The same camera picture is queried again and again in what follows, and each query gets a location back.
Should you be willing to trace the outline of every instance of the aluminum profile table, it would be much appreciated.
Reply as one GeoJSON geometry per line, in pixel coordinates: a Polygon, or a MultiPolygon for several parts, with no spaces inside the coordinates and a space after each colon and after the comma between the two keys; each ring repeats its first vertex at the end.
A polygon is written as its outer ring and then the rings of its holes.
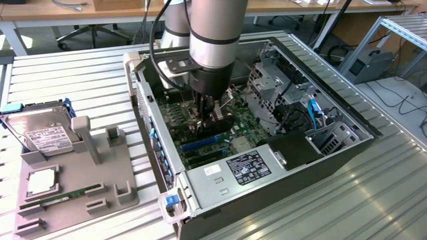
{"type": "MultiPolygon", "coordinates": [[[[374,146],[328,178],[307,187],[204,240],[421,239],[427,235],[427,155],[411,133],[354,88],[294,36],[282,31],[243,38],[276,37],[383,132],[374,146]]],[[[176,235],[158,205],[159,190],[127,96],[122,55],[147,45],[18,57],[6,68],[4,102],[34,103],[67,95],[94,131],[126,131],[140,203],[40,239],[168,240],[176,235]]],[[[20,145],[0,131],[0,239],[14,239],[20,145]]]]}
{"type": "Polygon", "coordinates": [[[379,27],[384,26],[392,33],[398,34],[403,39],[415,44],[423,51],[403,70],[400,76],[405,77],[411,68],[427,54],[427,15],[400,15],[400,16],[380,16],[367,32],[358,48],[352,55],[346,58],[339,66],[339,71],[343,75],[348,72],[354,65],[362,50],[368,45],[372,37],[378,33],[379,27]]]}

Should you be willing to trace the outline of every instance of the white sticker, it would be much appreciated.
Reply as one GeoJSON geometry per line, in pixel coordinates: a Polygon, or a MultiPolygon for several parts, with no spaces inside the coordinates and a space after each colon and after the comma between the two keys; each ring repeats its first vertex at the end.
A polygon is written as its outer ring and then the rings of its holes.
{"type": "Polygon", "coordinates": [[[212,174],[216,174],[216,173],[219,173],[222,171],[220,165],[218,165],[218,164],[206,167],[203,170],[204,170],[204,173],[206,173],[207,176],[210,176],[212,174]]]}
{"type": "Polygon", "coordinates": [[[63,126],[30,131],[24,134],[42,153],[48,153],[72,146],[72,141],[68,138],[63,126]]]}

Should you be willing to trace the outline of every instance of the green circuit board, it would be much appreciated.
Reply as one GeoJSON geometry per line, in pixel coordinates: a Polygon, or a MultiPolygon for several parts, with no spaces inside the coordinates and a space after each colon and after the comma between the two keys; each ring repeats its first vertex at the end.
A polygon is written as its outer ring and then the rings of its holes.
{"type": "MultiPolygon", "coordinates": [[[[232,128],[208,138],[192,139],[192,135],[182,134],[175,135],[174,126],[183,126],[186,128],[190,122],[196,120],[192,114],[192,100],[183,100],[176,103],[167,103],[164,100],[158,101],[160,112],[166,125],[174,139],[175,147],[183,160],[186,168],[194,169],[204,164],[208,164],[219,159],[238,154],[238,150],[232,144],[234,139],[246,137],[248,144],[255,147],[256,143],[268,137],[268,133],[256,121],[256,117],[244,105],[244,100],[236,93],[232,93],[234,99],[222,108],[223,113],[232,113],[234,124],[232,128]],[[210,138],[216,138],[216,142],[192,150],[183,151],[183,146],[210,138]]],[[[226,94],[223,103],[230,99],[226,94]]]]}

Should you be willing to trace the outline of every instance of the blue pcie slot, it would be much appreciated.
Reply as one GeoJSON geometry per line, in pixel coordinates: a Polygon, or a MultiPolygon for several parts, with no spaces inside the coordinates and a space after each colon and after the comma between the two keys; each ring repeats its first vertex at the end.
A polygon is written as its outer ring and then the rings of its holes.
{"type": "Polygon", "coordinates": [[[214,137],[211,137],[211,138],[208,138],[208,139],[204,139],[204,140],[198,141],[198,142],[194,142],[194,143],[191,143],[191,144],[188,144],[188,145],[186,145],[186,146],[182,146],[180,149],[182,149],[184,152],[187,152],[187,151],[190,151],[190,150],[192,150],[192,149],[196,149],[196,148],[200,148],[200,147],[203,147],[203,146],[206,146],[206,145],[215,144],[215,143],[219,142],[219,140],[220,140],[220,137],[219,137],[219,136],[214,136],[214,137]]]}

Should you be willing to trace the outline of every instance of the hard drive label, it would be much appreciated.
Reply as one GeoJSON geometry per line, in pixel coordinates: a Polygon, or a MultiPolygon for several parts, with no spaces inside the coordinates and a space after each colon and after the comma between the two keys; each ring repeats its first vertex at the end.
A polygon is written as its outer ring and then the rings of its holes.
{"type": "Polygon", "coordinates": [[[28,131],[24,134],[42,153],[48,153],[72,146],[72,141],[68,138],[63,126],[28,131]]]}
{"type": "Polygon", "coordinates": [[[227,164],[240,185],[246,185],[272,173],[258,151],[251,151],[227,160],[227,164]]]}

